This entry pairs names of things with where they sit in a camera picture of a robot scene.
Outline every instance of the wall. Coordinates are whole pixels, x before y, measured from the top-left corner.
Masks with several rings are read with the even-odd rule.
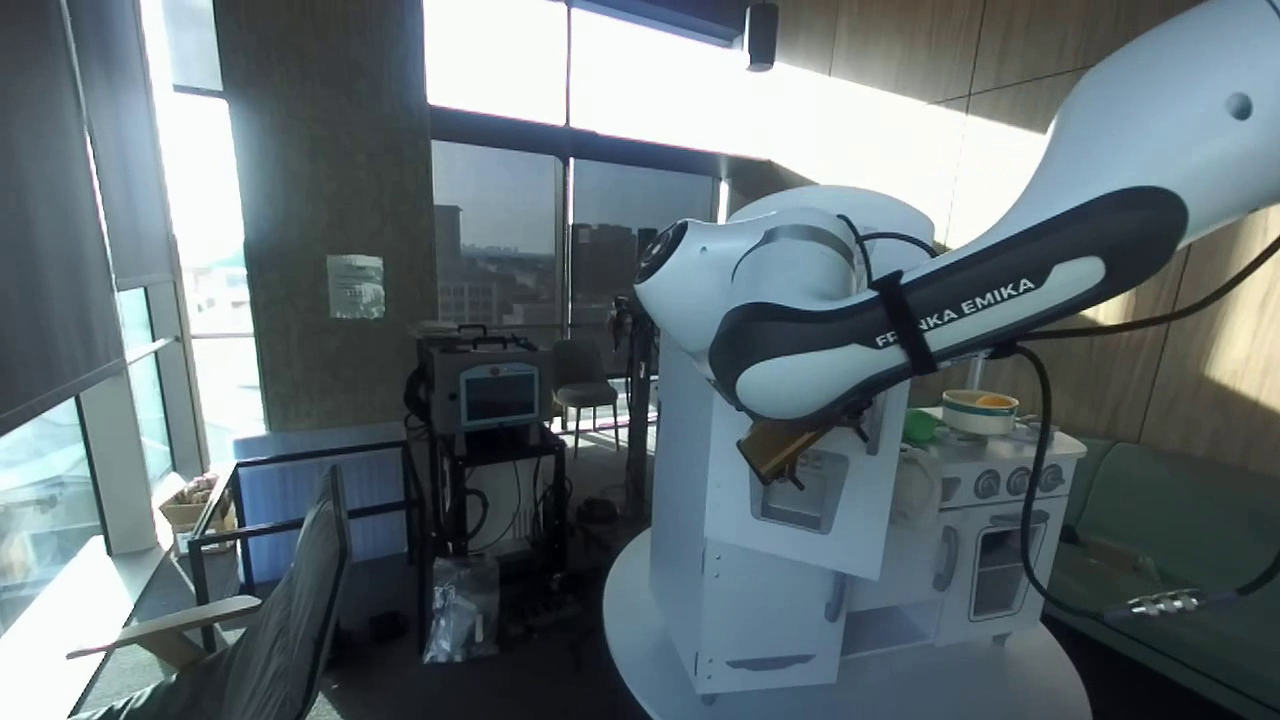
[[[1089,63],[1180,6],[1193,0],[787,0],[780,63],[1042,133]],[[1193,304],[1277,231],[1277,213],[1233,222],[1174,257],[1156,281],[1072,324],[1117,324]],[[1280,438],[1270,310],[1277,272],[1268,268],[1228,304],[1174,326],[1041,344],[1058,422],[1270,473],[1268,448]],[[956,380],[959,373],[924,377],[915,400],[934,400]],[[992,364],[986,380],[1036,396],[1017,358]]]
[[[433,314],[421,215],[421,2],[219,0],[248,282],[273,430],[400,420]],[[384,260],[384,314],[326,314],[326,257]]]

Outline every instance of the robotic arm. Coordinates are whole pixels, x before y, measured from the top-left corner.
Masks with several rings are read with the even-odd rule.
[[[1008,344],[1159,272],[1280,200],[1280,6],[1209,0],[1097,63],[1008,215],[928,257],[897,200],[780,191],[675,222],[635,295],[756,420],[841,422],[876,390]]]

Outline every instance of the white robotic arm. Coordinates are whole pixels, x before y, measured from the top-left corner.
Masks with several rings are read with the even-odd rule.
[[[928,238],[928,219],[801,195],[675,222],[635,295],[747,415],[835,422],[878,389],[1134,286],[1185,243],[1277,202],[1277,155],[1280,6],[1209,0],[1075,85],[1033,185],[979,238],[876,268],[859,231]]]

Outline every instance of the wooden wall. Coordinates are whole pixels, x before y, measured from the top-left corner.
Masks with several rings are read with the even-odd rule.
[[[1089,63],[1193,0],[787,0],[780,63],[976,110],[998,125],[1051,125],[1063,90]],[[1117,324],[1193,304],[1280,231],[1280,213],[1180,251],[1143,286],[1085,310],[1072,324]],[[1228,304],[1174,326],[1041,344],[1057,420],[1066,430],[1104,430],[1159,448],[1270,473],[1280,438],[1280,263],[1247,281]],[[934,400],[959,373],[924,377],[915,400]],[[986,369],[992,389],[1036,403],[1020,358]]]

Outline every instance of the chair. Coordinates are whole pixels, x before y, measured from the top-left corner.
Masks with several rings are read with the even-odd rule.
[[[595,408],[611,411],[606,415],[611,448],[618,448],[614,389],[606,384],[602,354],[583,338],[557,338],[547,358],[550,358],[550,403],[558,415],[558,430],[567,430],[567,411],[571,411],[571,448],[581,448],[581,435],[583,435],[583,408],[591,411],[591,428],[595,428]]]
[[[144,645],[156,646],[168,665],[183,665],[176,667],[176,676],[81,714],[307,714],[320,697],[346,562],[346,510],[341,504],[341,474],[326,473],[297,536],[293,562],[265,604],[257,604],[253,595],[227,595],[122,628],[108,645],[77,646],[72,656]],[[248,628],[234,645],[211,656],[187,650],[187,645],[178,640],[183,633],[206,628],[227,617],[248,617]]]

